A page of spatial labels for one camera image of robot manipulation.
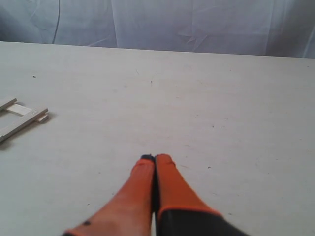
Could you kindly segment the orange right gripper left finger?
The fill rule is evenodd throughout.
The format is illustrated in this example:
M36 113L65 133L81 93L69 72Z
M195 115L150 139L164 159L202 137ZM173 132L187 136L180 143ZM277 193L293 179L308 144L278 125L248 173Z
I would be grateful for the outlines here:
M64 236L150 236L155 161L142 155L128 180L97 213Z

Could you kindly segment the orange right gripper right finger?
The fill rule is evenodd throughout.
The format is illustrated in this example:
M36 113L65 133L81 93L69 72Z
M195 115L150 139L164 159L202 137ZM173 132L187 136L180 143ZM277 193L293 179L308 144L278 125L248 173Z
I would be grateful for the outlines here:
M178 171L171 156L155 157L159 195L158 236L246 236L206 205Z

